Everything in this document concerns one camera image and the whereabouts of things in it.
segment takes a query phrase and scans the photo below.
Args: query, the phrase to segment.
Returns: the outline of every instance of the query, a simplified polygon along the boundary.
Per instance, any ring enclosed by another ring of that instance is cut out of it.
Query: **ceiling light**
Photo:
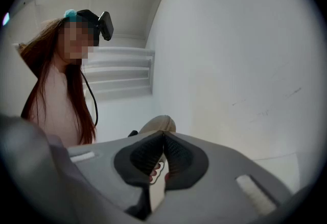
[[[6,15],[2,21],[2,25],[4,26],[6,23],[8,23],[8,21],[9,21],[9,13],[6,13]]]

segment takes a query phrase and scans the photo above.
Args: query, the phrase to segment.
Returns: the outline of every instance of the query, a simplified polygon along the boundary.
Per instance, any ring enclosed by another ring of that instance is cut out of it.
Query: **gray plastic panel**
[[[148,221],[151,223],[248,223],[258,218],[235,178],[251,175],[278,202],[291,197],[273,175],[239,152],[190,136],[175,136],[203,149],[209,159],[206,174],[193,187],[167,191]]]
[[[96,190],[71,162],[67,150],[59,142],[52,142],[51,150],[80,224],[142,223]]]
[[[110,142],[71,147],[68,152],[71,157],[94,152],[95,157],[76,162],[75,165],[87,181],[103,196],[122,210],[127,210],[137,204],[142,189],[125,183],[114,168],[114,157],[123,147],[129,146],[155,132],[147,132],[135,135],[132,138]]]
[[[77,223],[45,133],[19,117],[0,115],[0,138],[1,159],[28,202],[55,222]]]

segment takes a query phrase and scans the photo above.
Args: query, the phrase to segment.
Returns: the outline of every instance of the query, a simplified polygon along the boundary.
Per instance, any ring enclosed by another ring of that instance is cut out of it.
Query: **pink top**
[[[65,147],[78,145],[80,133],[76,114],[67,96],[66,75],[51,65],[44,88],[46,116],[40,93],[37,97],[39,127],[46,134],[60,137]],[[34,101],[31,109],[31,121],[35,123],[37,123],[37,106]]]

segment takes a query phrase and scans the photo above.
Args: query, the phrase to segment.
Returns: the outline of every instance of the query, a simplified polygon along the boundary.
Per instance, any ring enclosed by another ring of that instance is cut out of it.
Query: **long brown hair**
[[[46,113],[44,85],[49,74],[50,65],[53,61],[53,55],[58,41],[58,32],[63,26],[64,18],[50,21],[32,41],[27,45],[20,45],[20,55],[38,78],[21,113],[22,118],[30,119],[31,107],[34,101],[36,102],[38,111],[38,92],[41,95],[44,111]],[[65,75],[67,78],[67,95],[72,102],[77,117],[78,130],[80,132],[79,143],[90,144],[95,140],[96,134],[95,126],[84,98],[81,64],[69,64],[66,67]]]

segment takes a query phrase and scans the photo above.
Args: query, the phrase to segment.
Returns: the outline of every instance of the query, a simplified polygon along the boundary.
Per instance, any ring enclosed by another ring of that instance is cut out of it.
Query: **black cable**
[[[98,124],[98,106],[97,106],[97,101],[96,101],[96,99],[95,99],[95,97],[94,97],[94,95],[93,95],[93,92],[91,91],[91,88],[90,88],[90,86],[89,86],[89,84],[88,84],[88,82],[87,82],[87,79],[85,78],[85,76],[84,76],[84,74],[82,73],[82,71],[81,71],[81,74],[82,74],[82,76],[83,76],[83,78],[84,78],[84,81],[85,81],[85,83],[86,83],[86,86],[87,86],[88,90],[90,91],[90,94],[91,94],[91,96],[92,96],[92,98],[93,98],[93,101],[94,101],[94,106],[95,106],[95,108],[96,108],[96,116],[97,116],[97,118],[96,118],[96,123],[94,123],[94,126],[97,126],[97,124]]]

